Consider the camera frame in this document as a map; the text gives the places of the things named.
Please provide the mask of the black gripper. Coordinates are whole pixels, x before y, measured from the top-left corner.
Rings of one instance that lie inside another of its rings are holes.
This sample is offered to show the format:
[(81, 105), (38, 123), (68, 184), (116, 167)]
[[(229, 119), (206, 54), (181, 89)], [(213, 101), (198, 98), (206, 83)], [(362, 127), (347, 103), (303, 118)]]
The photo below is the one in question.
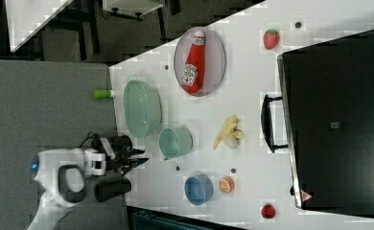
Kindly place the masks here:
[(132, 158), (133, 155), (144, 154), (143, 149), (133, 149), (132, 142), (127, 135), (116, 136), (108, 138), (108, 142), (115, 152), (115, 159), (106, 159), (106, 169), (108, 171), (115, 171), (125, 176), (134, 168), (137, 168), (148, 161), (148, 158)]

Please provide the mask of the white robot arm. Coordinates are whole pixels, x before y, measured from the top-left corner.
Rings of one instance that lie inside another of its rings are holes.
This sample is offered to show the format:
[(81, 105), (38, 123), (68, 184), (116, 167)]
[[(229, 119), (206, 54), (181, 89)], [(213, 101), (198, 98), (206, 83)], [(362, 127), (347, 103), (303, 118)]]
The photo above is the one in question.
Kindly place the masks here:
[(28, 230), (54, 230), (89, 194), (105, 202), (128, 193), (131, 182), (125, 175), (148, 161), (127, 135), (89, 132), (85, 140), (88, 149), (49, 149), (35, 157), (34, 181), (44, 193)]

